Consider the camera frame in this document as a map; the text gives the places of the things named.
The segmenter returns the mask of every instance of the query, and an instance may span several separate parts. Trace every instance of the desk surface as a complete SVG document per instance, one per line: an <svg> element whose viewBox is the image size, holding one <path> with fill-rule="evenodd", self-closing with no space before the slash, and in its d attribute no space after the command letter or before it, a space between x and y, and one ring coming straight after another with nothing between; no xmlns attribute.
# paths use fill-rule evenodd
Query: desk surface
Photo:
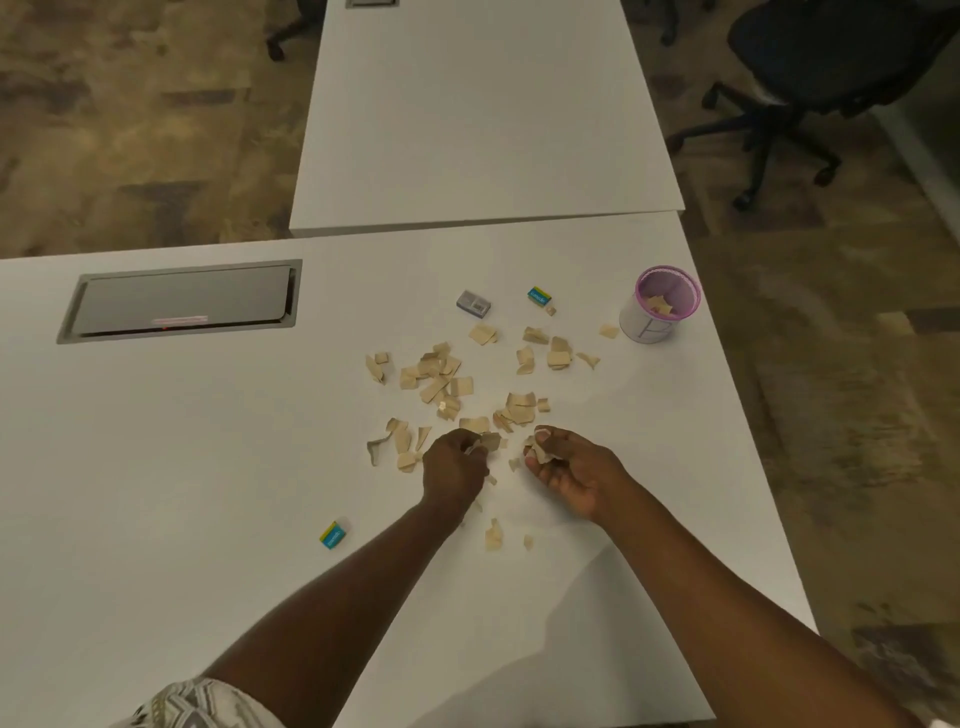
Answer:
<svg viewBox="0 0 960 728"><path fill-rule="evenodd" d="M302 259L292 328L57 345L83 273ZM105 725L195 674L251 623L420 497L390 417L450 427L416 392L373 382L364 354L413 363L449 340L473 376L464 416L534 390L627 468L734 571L813 627L704 303L665 343L616 323L637 272L693 272L675 213L286 240L0 263L0 716ZM525 291L554 297L554 318ZM500 341L454 306L493 304ZM516 375L526 326L602 358ZM492 457L483 513L444 545L374 655L339 725L611 726L709 715L663 622L596 527L526 472L530 428ZM334 550L331 520L353 530ZM490 518L502 551L484 550ZM532 551L524 534L536 539Z"/></svg>
<svg viewBox="0 0 960 728"><path fill-rule="evenodd" d="M329 3L294 234L683 207L619 0Z"/></svg>

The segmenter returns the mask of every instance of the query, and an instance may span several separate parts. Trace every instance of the black office chair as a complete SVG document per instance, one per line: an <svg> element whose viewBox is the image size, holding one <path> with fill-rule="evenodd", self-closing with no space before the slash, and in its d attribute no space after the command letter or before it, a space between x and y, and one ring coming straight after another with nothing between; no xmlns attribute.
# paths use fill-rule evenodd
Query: black office chair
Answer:
<svg viewBox="0 0 960 728"><path fill-rule="evenodd" d="M267 38L267 53L271 61L283 61L286 58L280 47L284 40L299 36L315 25L324 26L326 0L297 0L297 8L300 17Z"/></svg>
<svg viewBox="0 0 960 728"><path fill-rule="evenodd" d="M704 96L704 109L715 109L723 96L743 113L671 134L667 149L673 155L692 136L746 131L743 149L755 151L750 186L733 200L739 210L753 204L778 136L827 164L813 179L826 186L842 160L798 128L804 116L850 117L896 101L958 27L960 8L923 10L911 0L769 0L737 18L727 42L777 103L718 82Z"/></svg>

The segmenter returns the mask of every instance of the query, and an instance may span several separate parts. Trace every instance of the hand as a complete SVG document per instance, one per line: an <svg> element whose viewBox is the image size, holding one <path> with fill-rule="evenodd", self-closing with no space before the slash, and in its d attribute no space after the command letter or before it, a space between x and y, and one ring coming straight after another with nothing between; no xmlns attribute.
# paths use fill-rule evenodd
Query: hand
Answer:
<svg viewBox="0 0 960 728"><path fill-rule="evenodd" d="M561 459L541 465L527 449L527 468L570 510L603 528L621 496L640 487L610 449L594 445L576 432L541 426L536 436L544 450Z"/></svg>
<svg viewBox="0 0 960 728"><path fill-rule="evenodd" d="M479 439L467 429L455 429L438 437L423 456L422 503L449 518L451 529L460 525L490 473L486 448L466 454Z"/></svg>

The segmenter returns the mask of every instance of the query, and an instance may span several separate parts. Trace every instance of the small box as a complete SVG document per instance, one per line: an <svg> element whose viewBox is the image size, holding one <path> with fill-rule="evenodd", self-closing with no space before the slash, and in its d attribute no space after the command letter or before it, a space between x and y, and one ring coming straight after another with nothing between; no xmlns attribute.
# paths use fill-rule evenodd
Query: small box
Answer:
<svg viewBox="0 0 960 728"><path fill-rule="evenodd" d="M344 540L344 536L347 535L347 532L340 526L339 523L334 521L330 524L330 527L324 531L324 534L320 537L320 542L327 548L334 548L337 544Z"/></svg>
<svg viewBox="0 0 960 728"><path fill-rule="evenodd" d="M463 308L468 314L482 319L490 310L490 302L475 293L464 291L457 299L457 308Z"/></svg>
<svg viewBox="0 0 960 728"><path fill-rule="evenodd" d="M550 294L543 289L538 288L536 285L527 292L527 298L540 307L546 306L548 303L550 303Z"/></svg>

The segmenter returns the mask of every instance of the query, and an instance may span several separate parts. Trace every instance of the mesh pencil cup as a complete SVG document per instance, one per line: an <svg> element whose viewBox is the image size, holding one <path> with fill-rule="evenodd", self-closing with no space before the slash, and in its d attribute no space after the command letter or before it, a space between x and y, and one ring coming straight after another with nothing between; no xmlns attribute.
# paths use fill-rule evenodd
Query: mesh pencil cup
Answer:
<svg viewBox="0 0 960 728"><path fill-rule="evenodd" d="M651 296L663 296L673 311L653 310L647 303ZM640 344L656 344L669 336L678 322L697 310L700 299L697 281L680 268L672 265L648 268L636 279L634 295L620 310L620 328Z"/></svg>

